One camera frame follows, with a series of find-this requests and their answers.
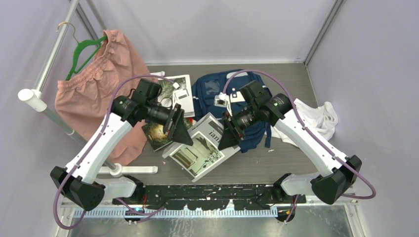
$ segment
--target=clothes hanger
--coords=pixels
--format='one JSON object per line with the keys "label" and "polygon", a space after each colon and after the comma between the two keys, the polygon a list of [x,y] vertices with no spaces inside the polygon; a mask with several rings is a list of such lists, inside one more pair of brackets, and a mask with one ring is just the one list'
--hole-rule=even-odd
{"label": "clothes hanger", "polygon": [[[60,26],[61,25],[63,25],[63,24],[69,24],[69,25],[71,25],[71,26],[73,26],[73,28],[74,28],[74,32],[73,32],[73,38],[76,40],[76,42],[77,42],[77,47],[76,47],[76,49],[74,50],[74,54],[73,54],[73,66],[71,67],[71,70],[70,70],[70,72],[68,73],[68,75],[67,75],[67,78],[66,78],[66,80],[69,80],[70,78],[71,78],[71,76],[73,75],[73,74],[77,74],[77,73],[79,73],[81,70],[82,70],[82,68],[83,67],[85,67],[86,66],[86,64],[90,61],[90,59],[96,54],[96,52],[100,49],[100,46],[101,46],[101,44],[100,43],[102,43],[104,40],[106,40],[108,37],[107,36],[104,36],[104,37],[102,37],[102,38],[100,38],[100,39],[98,39],[98,40],[91,40],[91,39],[88,39],[88,40],[84,40],[84,41],[82,41],[82,42],[79,42],[77,39],[76,39],[76,37],[74,36],[74,34],[76,33],[76,27],[73,25],[73,24],[71,24],[70,22],[61,22],[60,24],[58,24],[58,27],[57,27],[57,32],[58,32],[58,29],[60,28]],[[95,51],[87,58],[87,60],[79,67],[79,69],[77,69],[76,70],[76,66],[77,66],[77,63],[78,63],[78,61],[79,61],[79,57],[80,57],[80,54],[82,53],[82,51],[85,49],[85,48],[87,48],[87,47],[89,47],[89,46],[92,46],[92,45],[97,45],[97,48],[95,49]]]}

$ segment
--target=clothing rack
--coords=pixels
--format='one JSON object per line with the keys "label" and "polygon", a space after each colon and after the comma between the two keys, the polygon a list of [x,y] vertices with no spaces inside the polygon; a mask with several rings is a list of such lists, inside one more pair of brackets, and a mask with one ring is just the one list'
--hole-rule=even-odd
{"label": "clothing rack", "polygon": [[[71,22],[74,13],[76,13],[84,25],[84,28],[86,29],[89,36],[92,38],[92,40],[99,39],[98,35],[94,31],[94,28],[92,24],[90,23],[85,11],[83,10],[82,6],[79,3],[79,0],[69,0],[70,2],[70,8],[67,12],[67,16],[65,18],[65,22]],[[98,13],[94,3],[92,0],[86,0],[90,10],[93,12],[96,20],[99,22],[100,26],[103,30],[106,29],[106,25],[102,18],[100,17],[100,14]],[[41,69],[41,72],[35,82],[35,85],[33,89],[22,89],[18,93],[18,97],[21,101],[24,101],[29,106],[31,106],[35,111],[43,113],[47,118],[52,120],[54,123],[56,123],[59,127],[61,127],[64,132],[72,137],[74,140],[76,140],[80,145],[84,146],[87,141],[80,136],[74,129],[72,129],[57,113],[50,110],[46,103],[41,100],[42,97],[42,90],[44,88],[44,85],[48,79],[49,72],[51,71],[51,68],[54,64],[55,58],[58,54],[58,51],[61,47],[61,44],[63,42],[64,36],[68,29],[68,24],[63,24],[57,34],[57,37],[55,39],[54,44],[52,45],[52,48],[49,52],[49,55],[46,58],[46,61]],[[122,167],[120,164],[114,164],[108,159],[104,162],[104,164],[108,167],[103,167],[100,169],[99,174],[109,174],[110,171],[113,171],[113,173],[130,173],[130,174],[138,174],[138,173],[156,173],[157,167],[156,166],[131,166],[131,167]]]}

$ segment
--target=backpack strap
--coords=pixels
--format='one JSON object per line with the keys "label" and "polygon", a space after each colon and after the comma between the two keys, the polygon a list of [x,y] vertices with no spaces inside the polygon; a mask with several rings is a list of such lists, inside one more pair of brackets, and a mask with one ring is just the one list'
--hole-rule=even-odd
{"label": "backpack strap", "polygon": [[265,147],[271,147],[271,138],[272,138],[272,131],[271,125],[268,124],[268,128],[266,129],[266,139],[265,139]]}

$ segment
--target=tabletop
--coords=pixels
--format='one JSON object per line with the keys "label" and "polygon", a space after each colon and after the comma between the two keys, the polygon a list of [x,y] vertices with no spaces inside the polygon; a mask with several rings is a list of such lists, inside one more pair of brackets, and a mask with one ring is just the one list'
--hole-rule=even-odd
{"label": "tabletop", "polygon": [[[262,70],[281,81],[294,98],[300,99],[308,106],[317,107],[313,89],[303,64],[171,65],[149,66],[148,68],[150,72],[165,71],[166,76],[189,74],[192,84],[199,77],[209,73],[234,69]],[[264,76],[262,79],[273,95],[283,92],[274,81]],[[142,154],[130,165],[158,166],[159,171],[156,174],[134,175],[148,185],[273,183],[285,173],[316,172],[313,163],[299,148],[274,137],[271,139],[271,147],[266,148],[264,141],[265,138],[256,149],[246,153],[237,152],[195,183],[192,183],[179,170],[175,161],[170,158],[164,159],[163,151],[154,152],[148,143]]]}

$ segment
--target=white cloth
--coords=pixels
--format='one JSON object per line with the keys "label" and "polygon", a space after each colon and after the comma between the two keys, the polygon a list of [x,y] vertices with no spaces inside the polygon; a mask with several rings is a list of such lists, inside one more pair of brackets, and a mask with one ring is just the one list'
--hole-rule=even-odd
{"label": "white cloth", "polygon": [[[335,126],[337,124],[337,114],[330,102],[325,102],[323,106],[316,109],[304,104],[299,99],[295,99],[295,106],[297,111],[306,122],[311,125],[320,135],[326,140],[330,140],[335,133]],[[297,146],[289,137],[283,132],[280,132],[274,127],[271,127],[272,137],[281,138],[283,142],[291,143]]]}

